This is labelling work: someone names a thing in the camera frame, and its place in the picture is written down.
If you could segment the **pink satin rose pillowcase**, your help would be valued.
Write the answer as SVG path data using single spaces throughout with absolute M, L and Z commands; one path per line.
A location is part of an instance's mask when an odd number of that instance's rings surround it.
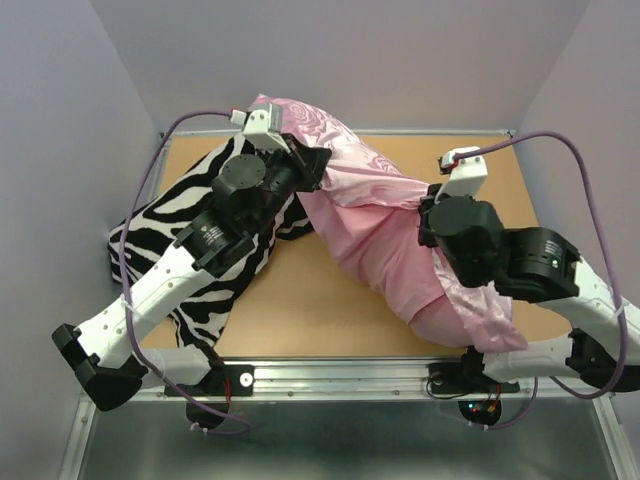
M 322 188 L 328 199 L 342 207 L 368 204 L 399 207 L 418 212 L 427 183 L 400 172 L 395 164 L 364 143 L 352 130 L 324 110 L 300 101 L 274 98 L 283 108 L 282 130 L 309 147 L 331 149 Z M 524 350 L 525 336 L 512 322 L 510 298 L 493 286 L 466 288 L 455 279 L 444 254 L 429 249 L 435 273 L 454 311 L 471 334 L 472 344 L 483 353 Z

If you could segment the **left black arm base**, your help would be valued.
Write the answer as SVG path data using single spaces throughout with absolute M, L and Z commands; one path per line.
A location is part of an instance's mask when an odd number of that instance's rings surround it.
M 208 364 L 195 370 L 192 380 L 186 375 L 171 375 L 170 379 L 182 391 L 193 397 L 213 397 L 230 394 L 232 397 L 253 395 L 255 368 L 247 363 L 224 363 L 211 368 Z

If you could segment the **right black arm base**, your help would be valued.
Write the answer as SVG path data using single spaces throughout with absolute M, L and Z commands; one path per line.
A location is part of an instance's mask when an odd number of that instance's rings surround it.
M 470 394 L 519 393 L 517 381 L 498 382 L 486 375 L 466 369 L 459 362 L 436 362 L 428 367 L 427 388 L 438 398 Z

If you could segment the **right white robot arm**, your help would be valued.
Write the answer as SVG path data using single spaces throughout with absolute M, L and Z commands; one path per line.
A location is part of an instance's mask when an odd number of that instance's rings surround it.
M 563 318 L 570 331 L 509 353 L 470 346 L 437 373 L 459 389 L 482 390 L 531 377 L 575 378 L 615 393 L 639 388 L 639 309 L 611 287 L 559 233 L 507 228 L 494 206 L 469 195 L 422 199 L 418 242 L 437 247 L 465 287 L 493 286 L 501 296 Z

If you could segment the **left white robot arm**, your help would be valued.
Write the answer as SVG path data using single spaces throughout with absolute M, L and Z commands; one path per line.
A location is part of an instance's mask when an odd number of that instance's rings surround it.
M 270 227 L 294 193 L 320 189 L 331 150 L 304 146 L 292 136 L 285 143 L 274 152 L 231 157 L 212 180 L 203 211 L 129 292 L 79 326 L 63 324 L 53 332 L 54 344 L 99 410 L 120 407 L 152 378 L 191 385 L 202 394 L 224 389 L 224 362 L 204 343 L 138 353 L 136 339 L 245 259 L 255 235 Z

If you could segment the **plain pink pillow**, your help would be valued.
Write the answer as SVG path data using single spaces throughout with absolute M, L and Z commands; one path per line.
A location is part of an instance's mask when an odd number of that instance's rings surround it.
M 323 192 L 298 198 L 336 265 L 381 294 L 417 337 L 448 347 L 472 344 L 437 278 L 431 251 L 418 243 L 417 211 L 342 207 Z

